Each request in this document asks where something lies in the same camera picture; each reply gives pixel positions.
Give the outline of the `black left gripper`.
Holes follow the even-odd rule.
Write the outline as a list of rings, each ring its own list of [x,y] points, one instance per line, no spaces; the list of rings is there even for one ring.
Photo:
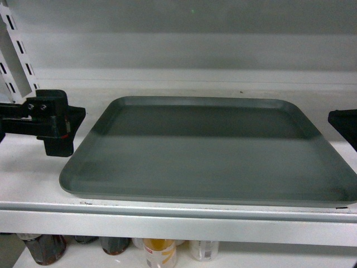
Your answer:
[[[76,134],[85,116],[85,108],[68,105],[63,90],[37,90],[22,104],[1,103],[1,139],[6,133],[44,137],[47,156],[69,157],[69,133]]]

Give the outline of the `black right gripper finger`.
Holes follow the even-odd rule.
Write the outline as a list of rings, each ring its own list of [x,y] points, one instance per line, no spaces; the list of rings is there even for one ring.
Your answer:
[[[356,109],[331,111],[328,115],[328,122],[356,151]]]

